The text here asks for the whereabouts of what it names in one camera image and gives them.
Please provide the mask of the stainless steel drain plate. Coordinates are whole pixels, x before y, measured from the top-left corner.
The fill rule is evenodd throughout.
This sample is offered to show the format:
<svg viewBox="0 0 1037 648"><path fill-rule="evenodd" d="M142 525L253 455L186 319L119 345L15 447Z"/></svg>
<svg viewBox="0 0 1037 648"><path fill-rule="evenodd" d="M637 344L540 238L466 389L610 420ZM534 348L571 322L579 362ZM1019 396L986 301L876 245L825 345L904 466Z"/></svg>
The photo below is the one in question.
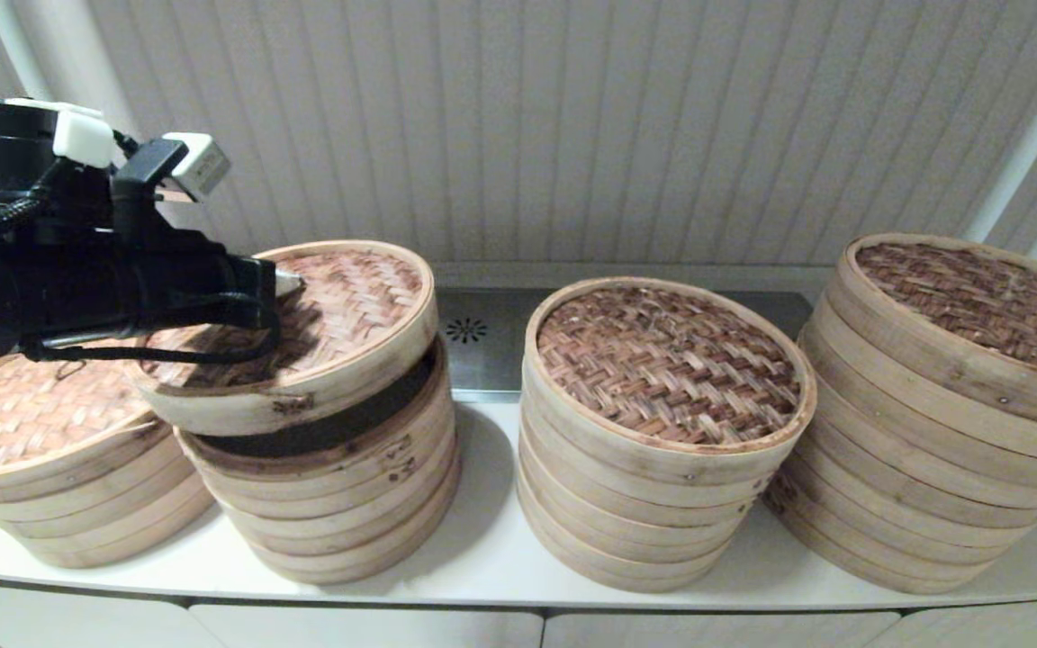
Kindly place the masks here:
<svg viewBox="0 0 1037 648"><path fill-rule="evenodd" d="M552 292L455 287L437 291L439 333L446 343L457 402L518 402L524 335L536 308Z"/></svg>

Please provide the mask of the beige cabinet door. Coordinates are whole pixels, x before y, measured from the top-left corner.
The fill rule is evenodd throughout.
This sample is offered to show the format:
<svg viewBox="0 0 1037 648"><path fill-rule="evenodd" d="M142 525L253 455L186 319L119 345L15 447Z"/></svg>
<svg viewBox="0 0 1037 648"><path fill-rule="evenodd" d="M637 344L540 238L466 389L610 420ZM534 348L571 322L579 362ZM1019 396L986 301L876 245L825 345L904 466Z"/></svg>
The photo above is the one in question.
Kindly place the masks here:
<svg viewBox="0 0 1037 648"><path fill-rule="evenodd" d="M223 648L185 608L0 587L1 648Z"/></svg>
<svg viewBox="0 0 1037 648"><path fill-rule="evenodd" d="M193 605L226 648L542 648L529 612L443 608Z"/></svg>
<svg viewBox="0 0 1037 648"><path fill-rule="evenodd" d="M1037 602L928 608L867 648L1037 648Z"/></svg>
<svg viewBox="0 0 1037 648"><path fill-rule="evenodd" d="M854 614L564 614L542 648L864 648L897 612Z"/></svg>

